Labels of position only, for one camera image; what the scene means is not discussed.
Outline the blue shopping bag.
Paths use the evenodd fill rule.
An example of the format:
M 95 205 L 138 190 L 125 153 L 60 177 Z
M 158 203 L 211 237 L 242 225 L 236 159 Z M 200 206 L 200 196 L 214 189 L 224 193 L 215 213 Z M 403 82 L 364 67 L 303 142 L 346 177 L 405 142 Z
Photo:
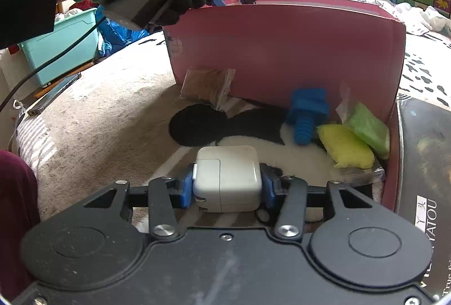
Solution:
M 124 47 L 149 36 L 147 30 L 133 31 L 124 26 L 105 18 L 104 7 L 98 6 L 95 12 L 96 22 L 100 22 L 97 30 L 102 37 L 102 44 L 99 49 L 100 57 L 109 57 L 114 53 L 122 50 Z

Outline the yellow packet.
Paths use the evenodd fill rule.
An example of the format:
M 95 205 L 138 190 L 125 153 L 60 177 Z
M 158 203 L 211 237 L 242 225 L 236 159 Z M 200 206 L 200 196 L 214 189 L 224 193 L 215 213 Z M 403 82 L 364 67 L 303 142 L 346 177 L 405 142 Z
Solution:
M 335 168 L 361 168 L 373 166 L 375 155 L 369 146 L 350 129 L 340 124 L 317 126 L 317 134 Z

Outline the green packet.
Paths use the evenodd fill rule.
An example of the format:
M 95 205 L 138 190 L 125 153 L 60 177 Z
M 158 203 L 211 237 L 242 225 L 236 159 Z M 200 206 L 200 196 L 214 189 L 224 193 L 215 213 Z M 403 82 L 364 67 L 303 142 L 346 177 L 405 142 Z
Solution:
M 353 97 L 346 83 L 340 84 L 339 92 L 341 102 L 336 112 L 341 123 L 369 145 L 378 158 L 388 160 L 391 142 L 388 126 Z

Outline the blue plastic bolt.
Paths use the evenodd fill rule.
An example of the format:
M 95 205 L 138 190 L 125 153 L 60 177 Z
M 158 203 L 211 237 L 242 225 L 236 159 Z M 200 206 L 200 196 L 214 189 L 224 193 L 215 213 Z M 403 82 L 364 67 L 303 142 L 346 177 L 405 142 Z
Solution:
M 329 111 L 323 88 L 296 89 L 291 96 L 291 107 L 286 118 L 288 126 L 293 127 L 296 144 L 309 144 L 315 128 L 328 118 Z

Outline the pink cardboard box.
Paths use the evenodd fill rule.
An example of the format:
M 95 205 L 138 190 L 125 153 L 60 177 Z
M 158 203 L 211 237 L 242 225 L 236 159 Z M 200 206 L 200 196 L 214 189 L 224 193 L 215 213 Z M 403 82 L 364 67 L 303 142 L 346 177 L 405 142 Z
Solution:
M 349 88 L 380 120 L 393 109 L 404 63 L 404 24 L 353 0 L 227 0 L 164 29 L 177 81 L 190 69 L 232 69 L 233 96 L 288 107 L 321 87 L 331 107 Z

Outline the teal storage box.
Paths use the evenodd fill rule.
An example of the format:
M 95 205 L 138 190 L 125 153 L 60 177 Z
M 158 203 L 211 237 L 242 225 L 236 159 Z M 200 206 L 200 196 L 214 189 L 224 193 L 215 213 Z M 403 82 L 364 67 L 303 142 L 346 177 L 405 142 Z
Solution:
M 96 9 L 82 11 L 65 19 L 56 21 L 54 31 L 29 39 L 19 44 L 25 53 L 29 67 L 34 70 L 44 62 L 58 55 L 96 24 Z M 37 73 L 41 86 L 49 84 L 68 71 L 78 68 L 97 55 L 99 43 L 98 30 L 92 31 L 80 44 L 55 63 Z

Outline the smartphone in clear case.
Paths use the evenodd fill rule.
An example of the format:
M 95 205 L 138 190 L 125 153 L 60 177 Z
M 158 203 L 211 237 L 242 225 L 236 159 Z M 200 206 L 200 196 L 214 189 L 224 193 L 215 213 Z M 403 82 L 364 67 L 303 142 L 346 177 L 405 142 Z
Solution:
M 66 76 L 60 83 L 58 83 L 52 90 L 47 92 L 38 102 L 33 105 L 28 111 L 29 116 L 40 115 L 52 102 L 57 99 L 66 89 L 68 89 L 72 84 L 81 78 L 81 73 L 76 73 L 70 76 Z

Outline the box lid with portrait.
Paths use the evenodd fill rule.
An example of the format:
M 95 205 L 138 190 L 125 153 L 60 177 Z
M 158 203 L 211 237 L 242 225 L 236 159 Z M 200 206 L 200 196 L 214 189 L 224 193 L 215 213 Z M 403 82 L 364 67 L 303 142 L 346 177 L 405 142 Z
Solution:
M 439 300 L 450 293 L 450 111 L 405 94 L 396 108 L 395 212 L 428 238 L 433 255 L 421 287 Z

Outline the brown powder packet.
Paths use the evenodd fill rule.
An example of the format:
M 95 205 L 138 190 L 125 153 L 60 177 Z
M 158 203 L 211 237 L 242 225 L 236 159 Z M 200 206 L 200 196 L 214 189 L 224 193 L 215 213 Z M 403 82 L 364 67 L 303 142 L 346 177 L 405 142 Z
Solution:
M 206 103 L 215 110 L 220 110 L 227 101 L 234 69 L 190 69 L 185 74 L 180 97 L 192 102 Z

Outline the crumpled grey floral sheet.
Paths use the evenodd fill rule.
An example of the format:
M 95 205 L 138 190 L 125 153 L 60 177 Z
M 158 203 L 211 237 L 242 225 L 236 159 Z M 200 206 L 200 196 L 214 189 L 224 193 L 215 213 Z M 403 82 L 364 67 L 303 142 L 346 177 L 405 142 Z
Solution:
M 400 20 L 410 34 L 423 36 L 429 32 L 437 32 L 450 38 L 450 19 L 432 6 L 423 10 L 409 3 L 393 4 L 390 0 L 376 1 L 386 12 Z

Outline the white power adapter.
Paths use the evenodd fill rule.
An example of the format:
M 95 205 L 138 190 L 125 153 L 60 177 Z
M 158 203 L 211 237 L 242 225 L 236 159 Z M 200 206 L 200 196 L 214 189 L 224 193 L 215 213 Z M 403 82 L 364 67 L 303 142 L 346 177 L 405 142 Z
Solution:
M 256 150 L 249 145 L 201 148 L 193 166 L 193 198 L 208 213 L 258 209 L 262 182 Z

